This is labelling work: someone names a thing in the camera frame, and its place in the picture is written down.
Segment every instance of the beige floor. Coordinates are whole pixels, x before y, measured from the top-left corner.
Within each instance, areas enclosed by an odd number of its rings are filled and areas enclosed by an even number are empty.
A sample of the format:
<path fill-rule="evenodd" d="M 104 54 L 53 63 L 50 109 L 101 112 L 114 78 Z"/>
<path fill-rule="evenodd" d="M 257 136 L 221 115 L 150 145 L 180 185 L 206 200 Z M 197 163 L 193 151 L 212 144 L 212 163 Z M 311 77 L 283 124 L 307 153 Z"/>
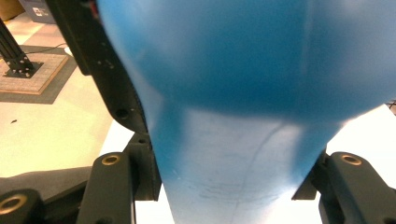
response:
<path fill-rule="evenodd" d="M 64 42 L 56 25 L 32 22 L 25 13 L 6 25 L 19 44 Z M 34 33 L 40 36 L 30 38 Z M 0 102 L 0 177 L 92 165 L 111 120 L 92 77 L 78 68 L 53 105 Z"/>

